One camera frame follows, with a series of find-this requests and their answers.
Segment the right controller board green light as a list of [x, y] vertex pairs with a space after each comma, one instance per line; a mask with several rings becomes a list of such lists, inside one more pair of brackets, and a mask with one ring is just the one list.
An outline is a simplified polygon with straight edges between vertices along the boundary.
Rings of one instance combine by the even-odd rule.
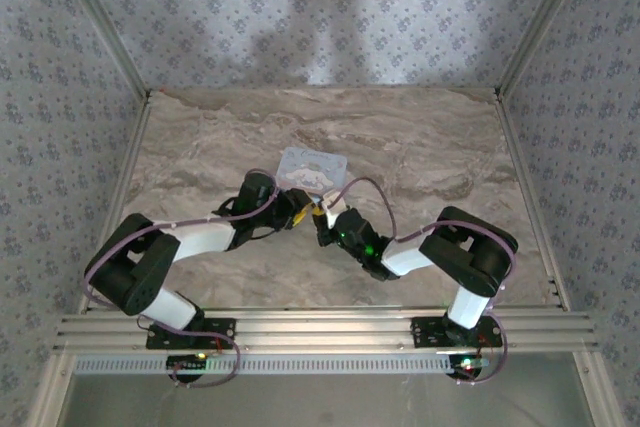
[[460, 382], [476, 382], [490, 361], [480, 354], [455, 354], [449, 356], [451, 372], [448, 376]]

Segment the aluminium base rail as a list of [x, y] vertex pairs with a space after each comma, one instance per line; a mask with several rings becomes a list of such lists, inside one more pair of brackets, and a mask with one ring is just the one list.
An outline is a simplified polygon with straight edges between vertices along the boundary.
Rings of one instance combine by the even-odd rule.
[[[442, 317], [442, 309], [353, 307], [209, 309], [236, 320], [246, 353], [400, 353], [413, 348], [411, 320]], [[551, 307], [499, 308], [495, 316], [514, 352], [584, 352], [599, 348], [590, 316]], [[62, 318], [53, 349], [67, 353], [140, 353], [146, 333], [117, 312], [93, 310]]]

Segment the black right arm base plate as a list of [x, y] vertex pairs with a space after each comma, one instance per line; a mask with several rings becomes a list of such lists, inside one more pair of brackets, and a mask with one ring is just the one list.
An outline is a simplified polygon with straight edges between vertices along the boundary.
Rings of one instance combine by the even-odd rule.
[[496, 320], [482, 316], [475, 327], [464, 328], [446, 316], [414, 317], [410, 332], [416, 348], [427, 347], [502, 347], [501, 328]]

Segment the aluminium table side rail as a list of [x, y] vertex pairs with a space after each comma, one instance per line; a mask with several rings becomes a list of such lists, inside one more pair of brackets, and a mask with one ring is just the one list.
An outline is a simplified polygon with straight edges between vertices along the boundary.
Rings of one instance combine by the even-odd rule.
[[498, 117], [521, 186], [524, 203], [541, 254], [545, 272], [550, 283], [555, 286], [555, 297], [557, 298], [556, 303], [564, 311], [570, 311], [572, 309], [571, 302], [563, 282], [559, 264], [553, 251], [551, 237], [544, 223], [540, 204], [535, 195], [534, 184], [525, 161], [524, 152], [520, 145], [513, 121], [509, 117], [509, 109], [505, 105], [499, 88], [495, 89], [494, 95], [496, 98]]
[[98, 237], [98, 247], [101, 247], [108, 240], [109, 236], [120, 221], [126, 202], [126, 195], [129, 192], [129, 185], [137, 162], [140, 145], [150, 115], [149, 104], [152, 94], [152, 91], [148, 91], [146, 93], [146, 97], [144, 98], [138, 111], [136, 121], [133, 126], [133, 131], [130, 136], [123, 162], [120, 167], [115, 190], [110, 200], [106, 220], [100, 236]]

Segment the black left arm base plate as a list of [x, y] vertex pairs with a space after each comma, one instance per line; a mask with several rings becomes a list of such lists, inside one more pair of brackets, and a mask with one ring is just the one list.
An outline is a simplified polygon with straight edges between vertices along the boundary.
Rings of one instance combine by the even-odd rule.
[[235, 338], [236, 320], [233, 318], [194, 318], [185, 328], [186, 334], [176, 334], [153, 323], [146, 338], [148, 350], [231, 350], [229, 341], [210, 336], [196, 336], [196, 332], [216, 333]]

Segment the aluminium corner post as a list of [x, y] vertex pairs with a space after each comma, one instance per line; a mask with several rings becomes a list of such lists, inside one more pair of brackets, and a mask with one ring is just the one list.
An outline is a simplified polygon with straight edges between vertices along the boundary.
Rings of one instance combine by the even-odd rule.
[[121, 40], [102, 0], [79, 1], [126, 83], [139, 99], [145, 101], [149, 89]]
[[508, 99], [512, 94], [564, 2], [565, 0], [540, 0], [495, 86], [495, 95], [499, 101]]

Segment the aluminium frame leg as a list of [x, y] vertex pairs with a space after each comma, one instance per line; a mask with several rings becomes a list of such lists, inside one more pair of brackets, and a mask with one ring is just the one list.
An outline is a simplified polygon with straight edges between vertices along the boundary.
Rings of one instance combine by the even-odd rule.
[[577, 352], [574, 361], [595, 427], [626, 427], [599, 352]]
[[75, 364], [74, 354], [51, 355], [45, 365], [26, 427], [57, 427]]

